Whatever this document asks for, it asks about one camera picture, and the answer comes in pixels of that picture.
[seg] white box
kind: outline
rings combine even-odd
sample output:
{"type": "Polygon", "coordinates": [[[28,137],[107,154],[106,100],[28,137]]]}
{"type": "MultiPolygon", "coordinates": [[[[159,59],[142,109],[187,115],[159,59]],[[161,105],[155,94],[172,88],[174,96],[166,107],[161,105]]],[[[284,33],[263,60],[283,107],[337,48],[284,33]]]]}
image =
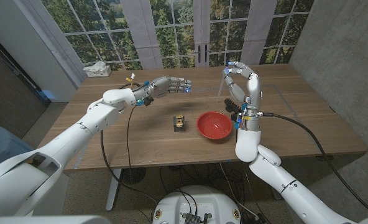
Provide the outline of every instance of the white box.
{"type": "Polygon", "coordinates": [[[98,72],[86,71],[89,77],[108,77],[111,74],[111,67],[109,65],[105,66],[105,70],[98,72]]]}

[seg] wooden table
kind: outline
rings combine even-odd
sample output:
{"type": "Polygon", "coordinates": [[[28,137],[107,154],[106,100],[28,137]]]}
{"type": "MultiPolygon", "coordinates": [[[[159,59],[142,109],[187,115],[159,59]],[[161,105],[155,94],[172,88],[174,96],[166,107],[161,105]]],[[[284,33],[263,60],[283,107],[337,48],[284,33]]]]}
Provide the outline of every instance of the wooden table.
{"type": "MultiPolygon", "coordinates": [[[[261,111],[297,119],[309,127],[328,154],[366,152],[366,146],[352,129],[328,106],[309,84],[289,65],[252,66],[262,82],[261,111]]],[[[223,67],[136,70],[113,72],[110,77],[87,78],[63,110],[46,137],[43,146],[63,130],[78,121],[88,105],[100,99],[107,90],[127,83],[134,72],[136,82],[152,81],[161,76],[192,80],[190,93],[169,94],[155,99],[150,106],[135,108],[129,131],[132,167],[197,164],[237,161],[235,131],[220,141],[203,137],[196,128],[196,119],[205,111],[225,111],[224,99],[231,97],[226,85],[216,102],[223,67]],[[185,116],[186,131],[174,132],[172,117],[185,116]]],[[[233,79],[242,86],[246,79],[233,79]]],[[[104,145],[113,168],[129,166],[126,148],[126,128],[130,111],[125,111],[117,123],[104,130],[104,145]]],[[[280,157],[321,155],[307,133],[295,124],[278,118],[261,118],[261,144],[280,157]]],[[[100,136],[95,134],[87,149],[80,151],[66,170],[105,168],[100,136]]]]}

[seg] gray wall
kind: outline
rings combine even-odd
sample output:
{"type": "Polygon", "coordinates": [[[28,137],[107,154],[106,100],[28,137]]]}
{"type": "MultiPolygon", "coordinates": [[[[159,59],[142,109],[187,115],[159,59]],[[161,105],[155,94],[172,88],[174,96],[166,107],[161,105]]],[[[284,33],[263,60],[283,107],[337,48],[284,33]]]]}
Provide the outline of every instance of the gray wall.
{"type": "Polygon", "coordinates": [[[71,99],[75,87],[14,1],[0,1],[0,43],[51,101],[71,99]]]}
{"type": "MultiPolygon", "coordinates": [[[[315,0],[290,65],[368,147],[368,1],[315,0]]],[[[368,152],[360,158],[336,156],[334,163],[342,167],[339,172],[368,203],[368,152]]],[[[287,165],[337,212],[354,221],[368,216],[326,164],[292,159],[287,165]],[[308,175],[301,174],[305,172],[299,170],[301,165],[308,175]]]]}

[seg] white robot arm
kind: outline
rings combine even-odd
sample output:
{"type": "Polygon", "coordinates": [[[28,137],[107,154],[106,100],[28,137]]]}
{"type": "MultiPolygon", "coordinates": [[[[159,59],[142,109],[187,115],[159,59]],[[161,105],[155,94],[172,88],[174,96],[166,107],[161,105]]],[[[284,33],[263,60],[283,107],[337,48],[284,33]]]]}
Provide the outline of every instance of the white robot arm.
{"type": "Polygon", "coordinates": [[[0,163],[0,216],[31,212],[56,183],[65,166],[97,132],[116,122],[126,107],[150,105],[153,97],[188,92],[191,81],[161,77],[131,90],[108,90],[74,125],[45,146],[0,163]]]}
{"type": "Polygon", "coordinates": [[[259,76],[241,62],[229,62],[229,65],[233,65],[234,68],[225,68],[223,77],[232,97],[242,103],[242,113],[237,118],[239,126],[235,148],[237,157],[244,162],[251,162],[249,166],[251,171],[280,192],[305,223],[355,223],[331,210],[280,166],[281,160],[276,153],[260,144],[259,116],[262,116],[262,113],[259,109],[262,95],[259,76]],[[249,96],[233,82],[230,73],[237,73],[248,79],[249,96]]]}

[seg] blue connector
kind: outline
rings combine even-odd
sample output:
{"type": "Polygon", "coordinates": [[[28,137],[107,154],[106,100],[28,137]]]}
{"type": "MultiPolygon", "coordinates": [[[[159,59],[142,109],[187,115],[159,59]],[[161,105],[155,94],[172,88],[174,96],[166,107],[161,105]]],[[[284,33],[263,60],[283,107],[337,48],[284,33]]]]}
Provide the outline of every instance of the blue connector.
{"type": "Polygon", "coordinates": [[[137,106],[141,106],[143,104],[144,104],[144,101],[142,99],[141,100],[137,100],[137,103],[136,103],[137,106]]]}

